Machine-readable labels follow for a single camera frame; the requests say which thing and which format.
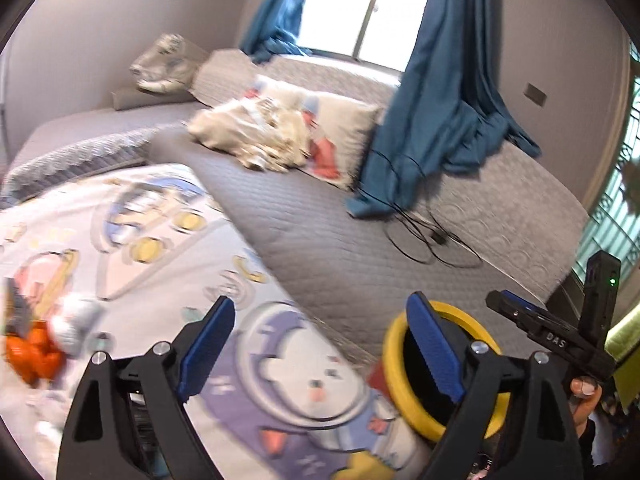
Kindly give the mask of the right forearm black sleeve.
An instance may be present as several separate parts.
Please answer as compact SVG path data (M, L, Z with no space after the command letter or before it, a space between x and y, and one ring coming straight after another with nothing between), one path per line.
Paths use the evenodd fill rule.
M592 448L595 437L596 425L593 420L587 418L582 425L582 433L578 438L580 457L582 458L582 474L585 480L605 478L606 465L596 465L593 461Z

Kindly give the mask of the right hand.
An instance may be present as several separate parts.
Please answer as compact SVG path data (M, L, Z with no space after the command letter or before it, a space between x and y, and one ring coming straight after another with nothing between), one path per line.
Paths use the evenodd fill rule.
M600 402L602 387L591 377L576 377L570 383L570 392L573 422L580 438L586 431L589 416Z

